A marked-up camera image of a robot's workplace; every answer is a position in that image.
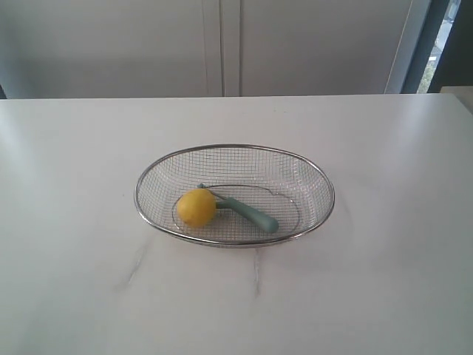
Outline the yellow lemon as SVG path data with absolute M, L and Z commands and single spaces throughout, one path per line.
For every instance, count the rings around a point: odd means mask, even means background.
M 191 190 L 177 201 L 179 218 L 192 228 L 205 226 L 216 213 L 216 199 L 207 189 Z

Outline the teal handled peeler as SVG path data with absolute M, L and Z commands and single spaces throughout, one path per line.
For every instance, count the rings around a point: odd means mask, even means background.
M 264 212 L 246 205 L 232 197 L 223 197 L 222 195 L 210 190 L 210 188 L 203 183 L 199 184 L 197 187 L 199 189 L 208 190 L 213 196 L 217 198 L 217 209 L 230 209 L 266 233 L 273 234 L 279 230 L 278 220 L 265 214 Z

